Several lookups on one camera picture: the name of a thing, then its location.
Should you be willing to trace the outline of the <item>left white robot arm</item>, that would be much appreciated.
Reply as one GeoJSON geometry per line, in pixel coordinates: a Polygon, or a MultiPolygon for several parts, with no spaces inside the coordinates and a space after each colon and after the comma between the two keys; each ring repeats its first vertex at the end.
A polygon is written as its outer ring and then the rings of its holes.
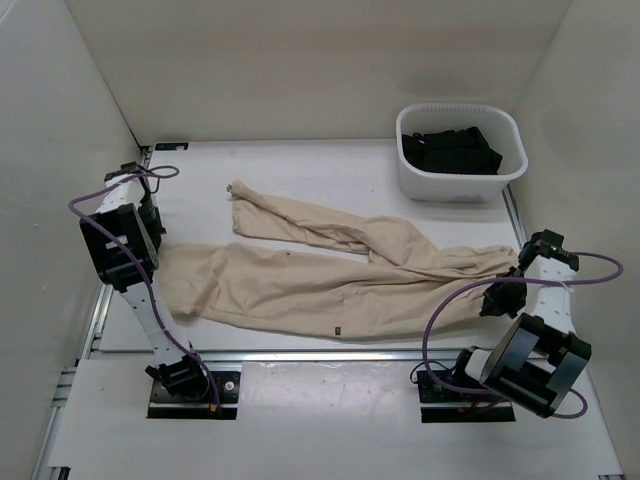
{"type": "Polygon", "coordinates": [[[151,178],[164,176],[135,162],[123,164],[105,175],[102,191],[72,200],[69,209],[79,218],[98,277],[126,301],[149,341],[155,363],[146,373],[172,396],[201,400],[210,377],[153,283],[166,229],[151,178]]]}

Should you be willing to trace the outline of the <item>beige trousers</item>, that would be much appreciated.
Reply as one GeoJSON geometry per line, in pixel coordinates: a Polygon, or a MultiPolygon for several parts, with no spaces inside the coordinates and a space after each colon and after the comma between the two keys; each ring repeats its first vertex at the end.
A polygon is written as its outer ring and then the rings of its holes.
{"type": "Polygon", "coordinates": [[[517,260],[503,245],[438,248],[409,221],[360,217],[228,188],[226,245],[162,247],[157,281],[171,313],[238,328],[345,341],[414,337],[438,313],[475,319],[477,280],[517,260]]]}

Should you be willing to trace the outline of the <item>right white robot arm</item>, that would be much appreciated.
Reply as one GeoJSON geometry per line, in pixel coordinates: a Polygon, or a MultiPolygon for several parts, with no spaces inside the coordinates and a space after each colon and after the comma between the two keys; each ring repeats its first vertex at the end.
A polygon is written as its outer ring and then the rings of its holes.
{"type": "Polygon", "coordinates": [[[552,416],[591,358],[591,345],[570,326],[568,282],[579,259],[563,248],[564,237],[551,230],[533,234],[508,278],[536,283],[495,283],[483,294],[480,315],[514,320],[492,350],[463,350],[449,375],[449,387],[470,400],[484,387],[541,418],[552,416]]]}

